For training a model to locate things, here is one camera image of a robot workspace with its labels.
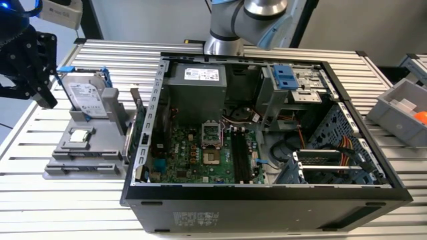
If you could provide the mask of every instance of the orange object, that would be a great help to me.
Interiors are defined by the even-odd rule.
[[[421,122],[423,124],[427,124],[427,111],[421,111],[419,113],[417,113],[414,115],[414,118],[417,118],[418,120],[421,120]]]

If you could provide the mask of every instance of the aluminum extrusion table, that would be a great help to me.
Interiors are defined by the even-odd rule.
[[[200,44],[154,44],[88,40],[76,44],[62,65],[107,66],[119,99],[135,104],[139,88],[148,104],[160,52],[202,53]],[[327,61],[365,116],[391,83],[369,57],[354,51],[246,47],[246,56]],[[130,208],[119,205],[123,180],[44,180],[42,173],[71,119],[71,104],[54,84],[55,109],[34,102],[0,147],[0,238],[4,239],[427,239],[427,149],[409,148],[387,131],[366,121],[414,202],[349,233],[196,233],[148,234]]]

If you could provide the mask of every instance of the power supply label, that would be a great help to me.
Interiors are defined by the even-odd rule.
[[[220,71],[218,69],[187,68],[184,80],[219,81]]]
[[[174,219],[178,226],[216,226],[220,218],[219,212],[175,211]]]
[[[107,117],[106,108],[96,87],[90,83],[68,84],[76,101],[76,108],[94,118]]]

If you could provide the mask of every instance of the motherboard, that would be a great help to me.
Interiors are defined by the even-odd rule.
[[[207,122],[174,126],[167,158],[154,160],[152,183],[263,184],[255,132]]]

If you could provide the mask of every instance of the open computer tower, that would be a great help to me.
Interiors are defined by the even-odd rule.
[[[162,53],[138,119],[148,233],[350,231],[413,201],[327,62]]]

